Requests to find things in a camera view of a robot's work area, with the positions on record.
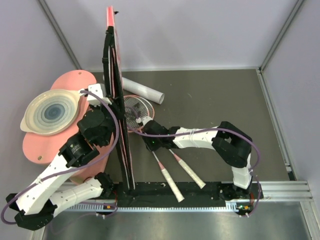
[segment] gray floor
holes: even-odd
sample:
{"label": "gray floor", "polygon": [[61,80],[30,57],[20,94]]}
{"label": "gray floor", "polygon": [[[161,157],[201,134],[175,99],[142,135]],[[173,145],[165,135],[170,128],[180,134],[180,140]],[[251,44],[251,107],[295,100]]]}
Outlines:
{"label": "gray floor", "polygon": [[[102,73],[95,74],[98,81]],[[288,175],[267,105],[255,70],[191,70],[123,72],[123,76],[165,93],[162,105],[153,103],[155,120],[166,127],[210,128],[228,121],[252,137],[262,160],[256,173],[262,181],[286,181]],[[161,182],[159,166],[142,139],[131,133],[130,149],[136,182]],[[231,168],[209,149],[188,148],[175,152],[204,181],[232,181]],[[177,182],[190,177],[166,149],[156,152]],[[252,154],[252,163],[257,155]],[[121,181],[120,165],[114,151],[106,171]]]}
{"label": "gray floor", "polygon": [[[83,212],[53,220],[61,231]],[[43,240],[311,240],[300,203],[261,203],[249,218],[233,212],[124,213],[102,220],[85,216],[58,235],[46,227]]]}

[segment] gray mat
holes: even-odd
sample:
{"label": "gray mat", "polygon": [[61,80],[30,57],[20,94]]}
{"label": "gray mat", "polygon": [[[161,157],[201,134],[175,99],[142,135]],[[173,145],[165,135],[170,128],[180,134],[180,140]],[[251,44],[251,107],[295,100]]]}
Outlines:
{"label": "gray mat", "polygon": [[[102,73],[95,73],[102,80]],[[252,137],[262,159],[256,168],[261,181],[289,180],[276,134],[255,70],[190,70],[123,72],[123,76],[165,93],[161,105],[152,103],[155,120],[169,128],[210,128],[228,121]],[[129,134],[136,182],[162,182],[159,166],[143,140]],[[173,150],[203,181],[232,181],[231,167],[212,150],[186,148]],[[176,182],[192,179],[166,149],[156,151]],[[253,151],[251,162],[255,163]],[[121,181],[116,151],[110,155],[106,172]]]}

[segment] white wall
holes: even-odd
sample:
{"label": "white wall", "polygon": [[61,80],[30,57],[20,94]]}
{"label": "white wall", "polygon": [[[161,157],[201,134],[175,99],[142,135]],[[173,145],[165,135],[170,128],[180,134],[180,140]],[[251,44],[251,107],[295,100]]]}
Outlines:
{"label": "white wall", "polygon": [[[73,70],[35,0],[4,1],[0,7],[0,208],[43,170],[22,151],[20,121],[29,102],[49,90],[61,74]],[[15,212],[9,210],[8,220]],[[24,240],[28,230],[0,222],[1,240]]]}
{"label": "white wall", "polygon": [[46,0],[83,69],[102,71],[106,7],[123,70],[261,65],[297,0]]}
{"label": "white wall", "polygon": [[307,0],[265,76],[292,153],[320,212],[320,1]]}

